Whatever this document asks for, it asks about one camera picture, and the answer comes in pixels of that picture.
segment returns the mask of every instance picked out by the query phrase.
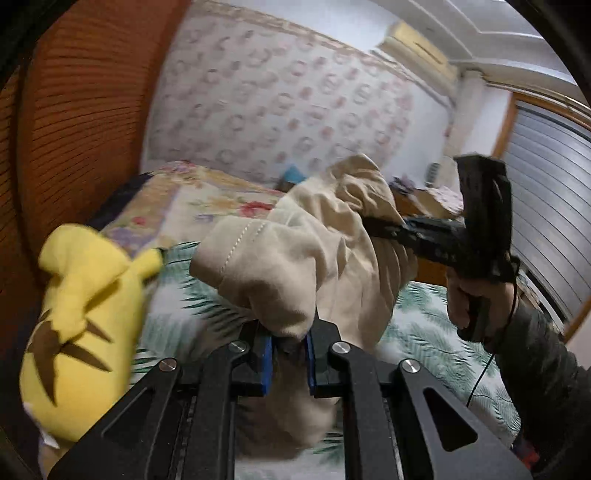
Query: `wooden headboard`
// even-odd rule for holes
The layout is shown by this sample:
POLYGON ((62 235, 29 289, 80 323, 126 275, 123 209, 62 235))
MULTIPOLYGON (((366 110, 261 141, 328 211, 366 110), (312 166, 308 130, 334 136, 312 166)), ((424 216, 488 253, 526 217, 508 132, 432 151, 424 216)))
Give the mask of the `wooden headboard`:
POLYGON ((137 174, 160 67, 190 0, 78 0, 0 92, 0 352, 43 290, 37 255, 137 174))

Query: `black jacket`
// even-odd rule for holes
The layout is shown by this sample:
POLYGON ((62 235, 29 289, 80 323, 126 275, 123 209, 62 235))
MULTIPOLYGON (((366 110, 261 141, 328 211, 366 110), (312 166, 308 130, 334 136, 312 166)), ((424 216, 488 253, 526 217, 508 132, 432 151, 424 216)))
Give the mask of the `black jacket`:
POLYGON ((534 478, 591 478, 591 372, 577 365, 545 316, 523 304, 495 359, 524 436, 540 454, 534 478))

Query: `human hand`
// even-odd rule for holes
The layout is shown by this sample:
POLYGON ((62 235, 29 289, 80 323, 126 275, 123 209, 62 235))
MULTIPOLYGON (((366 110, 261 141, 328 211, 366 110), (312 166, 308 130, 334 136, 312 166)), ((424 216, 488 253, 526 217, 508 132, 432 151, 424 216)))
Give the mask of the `human hand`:
POLYGON ((489 322, 485 330, 487 337, 492 337, 497 330, 506 325, 513 305, 513 284, 493 283, 488 280, 467 280, 460 278, 452 268, 447 269, 446 277, 447 314, 454 325, 464 329, 470 324, 468 295, 485 297, 491 301, 491 308, 488 312, 489 322))

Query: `air conditioner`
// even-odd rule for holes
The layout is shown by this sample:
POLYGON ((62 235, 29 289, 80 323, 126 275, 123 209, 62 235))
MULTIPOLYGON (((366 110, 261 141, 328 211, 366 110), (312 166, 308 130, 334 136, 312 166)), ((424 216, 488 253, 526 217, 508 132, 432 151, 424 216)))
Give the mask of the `air conditioner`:
POLYGON ((451 65, 441 50, 407 23, 400 21, 392 26, 378 48, 407 67, 440 95, 455 97, 457 67, 451 65))

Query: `black cable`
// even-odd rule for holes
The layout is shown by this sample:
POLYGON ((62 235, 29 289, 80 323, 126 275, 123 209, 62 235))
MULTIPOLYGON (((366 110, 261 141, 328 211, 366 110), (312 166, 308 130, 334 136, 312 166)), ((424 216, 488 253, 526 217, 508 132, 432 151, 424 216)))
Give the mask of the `black cable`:
MULTIPOLYGON (((509 312, 509 316, 507 317, 507 322, 506 322, 506 324, 503 328, 503 331, 501 333, 501 339, 496 344, 496 348, 499 348, 503 344, 503 341, 505 340, 505 334, 507 333, 507 329, 509 328, 509 324, 511 323, 511 320, 513 320, 513 314, 515 313, 515 305, 517 304, 517 272, 519 272, 519 268, 521 267, 521 261, 517 257, 511 258, 511 261, 512 262, 514 261, 516 263, 515 276, 513 277, 513 282, 512 282, 513 283, 513 305, 511 305, 511 311, 509 312)), ((468 397, 468 401, 466 402, 466 408, 468 408, 470 406, 470 402, 472 401, 472 397, 474 396, 474 392, 476 391, 476 388, 478 387, 480 380, 482 380, 482 377, 484 377, 486 370, 488 369, 488 367, 492 363, 492 359, 495 357, 495 355, 496 355, 496 349, 492 352, 491 357, 488 359, 488 362, 486 363, 484 369, 482 370, 482 373, 478 377, 478 380, 476 380, 476 383, 474 384, 474 388, 470 392, 470 396, 468 397)))

